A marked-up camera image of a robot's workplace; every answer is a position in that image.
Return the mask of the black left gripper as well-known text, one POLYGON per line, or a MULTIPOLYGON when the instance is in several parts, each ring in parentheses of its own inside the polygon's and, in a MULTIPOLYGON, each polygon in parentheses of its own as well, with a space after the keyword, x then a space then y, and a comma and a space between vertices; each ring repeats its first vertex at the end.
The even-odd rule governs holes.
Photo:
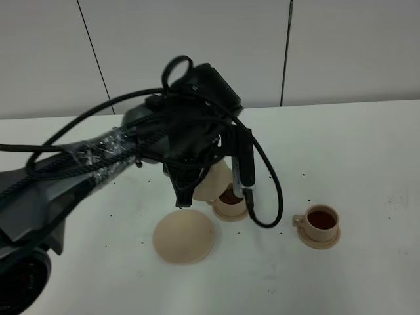
POLYGON ((176 207, 190 207, 195 188, 219 162, 220 137, 165 137, 162 141, 164 166, 169 170, 176 207))

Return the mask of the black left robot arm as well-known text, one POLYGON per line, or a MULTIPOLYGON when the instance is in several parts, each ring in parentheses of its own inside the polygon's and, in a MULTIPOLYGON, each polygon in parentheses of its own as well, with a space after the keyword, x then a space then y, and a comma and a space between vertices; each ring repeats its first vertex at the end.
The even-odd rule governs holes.
POLYGON ((1 313, 20 314, 40 296, 51 273, 48 251, 61 253, 67 216, 88 196, 132 165, 161 163, 175 191, 175 204, 189 207, 212 165, 220 136, 233 137, 241 100, 209 64, 189 64, 169 81, 180 56, 165 67, 161 87, 123 94, 81 114, 44 144, 4 144, 24 152, 23 168, 1 173, 1 313), (143 97, 119 127, 90 140, 58 139, 97 112, 143 97))

